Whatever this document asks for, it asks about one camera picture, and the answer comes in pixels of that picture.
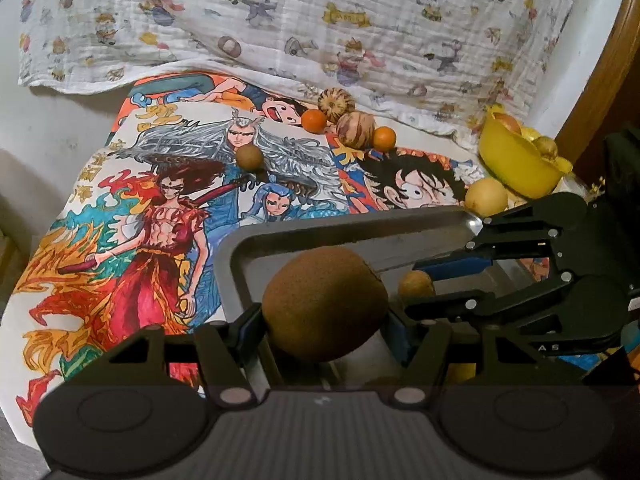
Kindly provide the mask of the round yellow fruit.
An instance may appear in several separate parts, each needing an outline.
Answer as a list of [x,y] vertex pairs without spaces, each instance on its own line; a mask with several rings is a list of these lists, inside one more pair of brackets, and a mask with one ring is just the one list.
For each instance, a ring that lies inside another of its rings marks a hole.
[[491,217],[508,208],[508,192],[500,181],[486,177],[468,187],[464,206],[482,218]]

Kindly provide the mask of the large brown kiwi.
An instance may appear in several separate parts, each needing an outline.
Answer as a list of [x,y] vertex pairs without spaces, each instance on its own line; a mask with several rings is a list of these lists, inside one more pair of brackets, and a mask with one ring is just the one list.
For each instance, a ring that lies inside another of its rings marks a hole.
[[319,362],[362,346],[387,307],[378,274],[341,246],[302,252],[274,274],[262,295],[271,341],[291,356]]

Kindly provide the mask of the small orange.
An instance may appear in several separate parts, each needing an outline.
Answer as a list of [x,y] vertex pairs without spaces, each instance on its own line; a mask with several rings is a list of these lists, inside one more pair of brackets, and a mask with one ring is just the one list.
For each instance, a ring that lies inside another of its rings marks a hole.
[[396,132],[390,127],[378,127],[374,130],[372,148],[381,153],[387,153],[395,147],[397,141]]
[[305,110],[300,116],[300,124],[310,133],[321,134],[326,128],[326,115],[321,110]]

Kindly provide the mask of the striped melon fruit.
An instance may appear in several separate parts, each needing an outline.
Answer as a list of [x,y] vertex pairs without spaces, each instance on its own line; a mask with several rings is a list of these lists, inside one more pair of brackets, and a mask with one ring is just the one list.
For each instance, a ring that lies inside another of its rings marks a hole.
[[352,95],[341,88],[329,88],[318,96],[318,110],[326,115],[326,120],[336,124],[345,114],[355,110]]
[[355,150],[366,150],[373,143],[375,120],[369,113],[354,110],[338,120],[335,130],[343,145]]

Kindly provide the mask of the small brown kiwi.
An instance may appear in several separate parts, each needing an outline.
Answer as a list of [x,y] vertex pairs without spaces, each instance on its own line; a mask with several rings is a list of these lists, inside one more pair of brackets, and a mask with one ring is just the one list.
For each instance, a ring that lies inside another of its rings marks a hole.
[[264,166],[264,154],[254,144],[240,146],[235,152],[236,164],[244,171],[255,172]]

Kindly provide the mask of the yellow-green pear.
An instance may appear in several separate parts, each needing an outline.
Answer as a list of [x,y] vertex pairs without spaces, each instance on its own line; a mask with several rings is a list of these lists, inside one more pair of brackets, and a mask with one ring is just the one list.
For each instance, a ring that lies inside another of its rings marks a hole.
[[475,363],[451,363],[447,368],[446,384],[448,386],[461,385],[476,375]]

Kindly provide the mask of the grey metal baking tray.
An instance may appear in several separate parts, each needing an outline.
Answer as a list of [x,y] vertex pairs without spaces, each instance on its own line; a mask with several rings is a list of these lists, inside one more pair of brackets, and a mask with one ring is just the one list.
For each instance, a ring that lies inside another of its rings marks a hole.
[[[452,252],[477,235],[484,221],[459,206],[370,212],[310,220],[256,223],[226,236],[214,259],[215,280],[224,315],[234,321],[262,294],[282,266],[307,249],[348,248],[396,294],[401,277],[413,263]],[[326,364],[304,364],[284,377],[268,341],[250,357],[245,374],[258,394],[273,386],[303,385],[321,389],[357,388],[401,372],[381,334],[358,349]]]

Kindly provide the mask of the yellow plastic bowl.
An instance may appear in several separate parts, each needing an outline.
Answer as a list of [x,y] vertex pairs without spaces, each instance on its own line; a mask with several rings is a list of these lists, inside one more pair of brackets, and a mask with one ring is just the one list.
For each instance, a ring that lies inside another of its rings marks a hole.
[[478,154],[498,180],[526,198],[550,194],[573,172],[573,165],[559,154],[555,160],[542,158],[533,144],[537,136],[541,134],[522,126],[500,105],[486,108]]

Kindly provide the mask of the fruit in yellow bowl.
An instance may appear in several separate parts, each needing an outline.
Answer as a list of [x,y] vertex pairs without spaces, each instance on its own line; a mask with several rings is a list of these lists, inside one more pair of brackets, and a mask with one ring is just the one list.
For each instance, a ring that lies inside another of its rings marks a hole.
[[559,150],[555,140],[548,136],[537,136],[533,140],[534,147],[544,159],[555,160],[558,157]]

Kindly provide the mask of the colourful anime poster mat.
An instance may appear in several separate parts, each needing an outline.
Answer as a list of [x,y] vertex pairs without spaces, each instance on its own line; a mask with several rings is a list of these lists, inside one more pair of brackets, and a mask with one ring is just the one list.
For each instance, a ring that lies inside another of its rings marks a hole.
[[[407,127],[386,154],[307,132],[300,116],[315,105],[206,72],[131,88],[6,307],[1,409],[18,442],[34,444],[50,390],[136,330],[181,335],[223,318],[214,259],[241,226],[457,205],[486,174]],[[235,160],[250,143],[264,154],[255,172]]]

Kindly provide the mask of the cartoon print cloth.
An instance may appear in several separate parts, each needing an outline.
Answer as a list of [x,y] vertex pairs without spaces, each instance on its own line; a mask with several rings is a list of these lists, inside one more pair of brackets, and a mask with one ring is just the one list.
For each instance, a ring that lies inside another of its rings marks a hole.
[[18,81],[93,94],[212,68],[474,148],[486,110],[532,106],[575,0],[22,0]]

